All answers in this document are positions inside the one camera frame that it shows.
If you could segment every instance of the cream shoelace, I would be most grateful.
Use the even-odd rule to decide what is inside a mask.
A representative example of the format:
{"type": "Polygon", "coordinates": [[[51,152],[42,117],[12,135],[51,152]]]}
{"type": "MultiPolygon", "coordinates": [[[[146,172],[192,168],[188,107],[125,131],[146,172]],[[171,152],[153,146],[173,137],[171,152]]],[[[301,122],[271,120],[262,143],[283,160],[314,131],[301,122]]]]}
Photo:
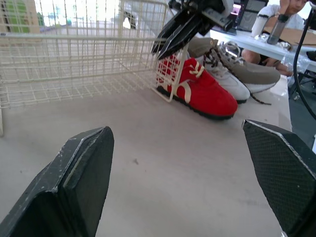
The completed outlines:
{"type": "Polygon", "coordinates": [[[204,67],[203,66],[201,66],[200,69],[198,69],[198,67],[199,67],[199,63],[197,62],[195,70],[194,71],[189,71],[190,74],[196,74],[197,78],[199,78],[202,75],[203,71],[204,71],[204,67]]]}

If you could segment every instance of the gray sneaker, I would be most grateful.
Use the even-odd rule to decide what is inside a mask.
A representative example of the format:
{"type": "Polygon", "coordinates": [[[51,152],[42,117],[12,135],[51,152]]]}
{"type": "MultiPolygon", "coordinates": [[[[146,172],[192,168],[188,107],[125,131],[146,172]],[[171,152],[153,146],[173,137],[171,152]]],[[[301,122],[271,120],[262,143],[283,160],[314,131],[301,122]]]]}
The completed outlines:
{"type": "Polygon", "coordinates": [[[199,58],[216,47],[217,43],[216,39],[194,37],[189,43],[188,53],[190,57],[199,58]]]}
{"type": "Polygon", "coordinates": [[[258,93],[273,87],[281,77],[278,70],[246,62],[240,56],[240,48],[236,43],[223,42],[218,46],[221,61],[249,89],[250,93],[258,93]]]}

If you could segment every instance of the white shoe sole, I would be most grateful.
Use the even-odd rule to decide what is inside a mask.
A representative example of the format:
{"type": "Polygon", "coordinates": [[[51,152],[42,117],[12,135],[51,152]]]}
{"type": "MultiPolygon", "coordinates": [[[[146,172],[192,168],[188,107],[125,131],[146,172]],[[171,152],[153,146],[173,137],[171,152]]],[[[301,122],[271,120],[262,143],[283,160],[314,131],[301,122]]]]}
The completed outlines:
{"type": "Polygon", "coordinates": [[[265,90],[269,90],[270,88],[274,87],[276,85],[275,83],[272,84],[266,84],[266,85],[257,85],[257,84],[245,84],[245,86],[249,89],[249,91],[254,93],[259,93],[265,90]]]}

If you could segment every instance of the black sole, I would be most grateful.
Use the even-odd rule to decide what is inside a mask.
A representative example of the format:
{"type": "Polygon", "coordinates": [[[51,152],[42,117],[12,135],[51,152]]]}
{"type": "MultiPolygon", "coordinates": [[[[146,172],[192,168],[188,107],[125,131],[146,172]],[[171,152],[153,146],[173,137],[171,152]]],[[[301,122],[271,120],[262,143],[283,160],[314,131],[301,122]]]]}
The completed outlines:
{"type": "Polygon", "coordinates": [[[246,103],[247,102],[247,100],[236,100],[237,101],[237,104],[244,104],[244,103],[246,103]]]}
{"type": "MultiPolygon", "coordinates": [[[[164,95],[170,97],[170,92],[166,91],[162,86],[158,86],[157,87],[157,91],[159,91],[161,94],[164,94],[164,95]]],[[[189,107],[190,110],[193,110],[194,112],[196,112],[199,115],[201,115],[203,117],[206,117],[208,119],[212,119],[212,120],[226,120],[226,119],[231,119],[234,116],[234,114],[229,115],[229,116],[218,116],[218,115],[206,114],[206,113],[203,113],[203,112],[201,112],[199,110],[196,110],[195,108],[192,108],[189,104],[187,104],[184,100],[180,99],[177,96],[173,96],[172,99],[180,102],[181,104],[184,104],[185,106],[189,107]]]]}

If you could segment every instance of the white tabletop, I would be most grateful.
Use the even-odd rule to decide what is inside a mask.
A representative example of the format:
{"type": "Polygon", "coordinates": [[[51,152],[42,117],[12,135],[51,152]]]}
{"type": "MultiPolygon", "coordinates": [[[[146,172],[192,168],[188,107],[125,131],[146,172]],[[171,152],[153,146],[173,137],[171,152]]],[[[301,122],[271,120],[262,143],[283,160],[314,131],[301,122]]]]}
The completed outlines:
{"type": "MultiPolygon", "coordinates": [[[[214,39],[217,39],[219,41],[234,41],[238,44],[239,47],[249,49],[251,51],[260,53],[262,55],[275,58],[278,60],[282,60],[284,55],[287,53],[284,49],[275,46],[270,45],[264,42],[260,42],[258,40],[255,40],[253,37],[250,36],[249,32],[244,31],[237,31],[237,35],[228,35],[225,33],[217,32],[217,31],[210,31],[211,37],[214,39]]],[[[302,47],[303,51],[314,51],[315,48],[310,47],[302,47]]],[[[311,61],[310,65],[307,67],[308,70],[312,72],[316,72],[316,62],[311,61]]]]}
{"type": "Polygon", "coordinates": [[[151,90],[4,110],[0,221],[65,141],[109,126],[115,148],[97,237],[280,237],[244,119],[291,129],[287,81],[212,121],[151,90]]]}

